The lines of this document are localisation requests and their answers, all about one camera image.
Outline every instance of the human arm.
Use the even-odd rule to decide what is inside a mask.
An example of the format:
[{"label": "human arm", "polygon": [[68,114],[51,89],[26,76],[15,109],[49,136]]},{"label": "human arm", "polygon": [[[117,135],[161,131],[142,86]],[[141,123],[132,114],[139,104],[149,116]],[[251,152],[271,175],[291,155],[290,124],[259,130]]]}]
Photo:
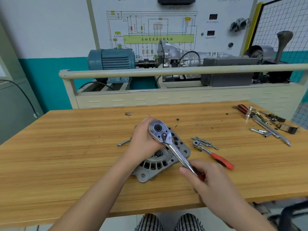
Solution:
[{"label": "human arm", "polygon": [[146,117],[136,128],[127,151],[85,194],[49,229],[94,231],[105,221],[126,179],[141,161],[164,146],[148,133],[148,125],[155,120]]},{"label": "human arm", "polygon": [[275,231],[267,220],[243,199],[220,164],[201,160],[192,160],[190,163],[197,171],[205,174],[205,182],[186,168],[181,167],[180,172],[217,217],[237,231]]}]

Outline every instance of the alternator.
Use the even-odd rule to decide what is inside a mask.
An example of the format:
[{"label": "alternator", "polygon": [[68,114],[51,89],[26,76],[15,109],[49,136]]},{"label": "alternator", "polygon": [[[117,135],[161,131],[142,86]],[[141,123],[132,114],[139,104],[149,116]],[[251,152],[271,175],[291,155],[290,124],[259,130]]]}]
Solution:
[{"label": "alternator", "polygon": [[[188,158],[190,156],[190,149],[170,127],[168,129],[173,136],[174,144],[178,147],[182,155],[185,158]],[[133,171],[132,175],[136,176],[141,183],[145,183],[148,180],[153,180],[159,172],[178,162],[179,160],[166,147],[155,152],[155,154],[149,159],[141,162],[140,165]]]}]

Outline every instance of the yellow label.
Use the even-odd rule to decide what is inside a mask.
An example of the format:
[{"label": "yellow label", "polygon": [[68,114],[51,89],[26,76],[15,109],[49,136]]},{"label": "yellow label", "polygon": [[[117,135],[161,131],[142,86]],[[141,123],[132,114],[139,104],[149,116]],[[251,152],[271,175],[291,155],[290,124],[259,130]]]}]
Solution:
[{"label": "yellow label", "polygon": [[158,44],[159,41],[169,43],[193,43],[194,34],[178,35],[129,35],[123,36],[125,44]]}]

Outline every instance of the wooden workbench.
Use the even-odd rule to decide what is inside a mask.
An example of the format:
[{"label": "wooden workbench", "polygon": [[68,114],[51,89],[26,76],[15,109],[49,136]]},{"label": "wooden workbench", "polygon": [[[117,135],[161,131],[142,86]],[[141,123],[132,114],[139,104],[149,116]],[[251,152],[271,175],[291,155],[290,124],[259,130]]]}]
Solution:
[{"label": "wooden workbench", "polygon": [[[189,159],[211,160],[192,147],[199,136],[235,165],[228,171],[247,201],[308,196],[308,132],[263,138],[231,106],[249,102],[50,111],[0,146],[0,227],[52,223],[127,148],[134,126],[151,115],[164,121],[191,148]],[[110,216],[203,206],[175,164],[141,184],[129,177]]]}]

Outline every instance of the wiring diagram board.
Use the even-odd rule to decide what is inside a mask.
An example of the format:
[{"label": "wiring diagram board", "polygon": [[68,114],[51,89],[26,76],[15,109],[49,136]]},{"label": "wiring diagram board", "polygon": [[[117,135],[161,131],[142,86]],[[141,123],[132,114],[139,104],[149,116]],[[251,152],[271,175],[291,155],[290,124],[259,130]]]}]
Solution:
[{"label": "wiring diagram board", "polygon": [[162,6],[157,0],[91,2],[100,48],[130,48],[136,60],[153,60],[160,40],[182,50],[238,56],[244,31],[231,33],[229,27],[249,17],[253,0],[196,0],[181,6]]}]

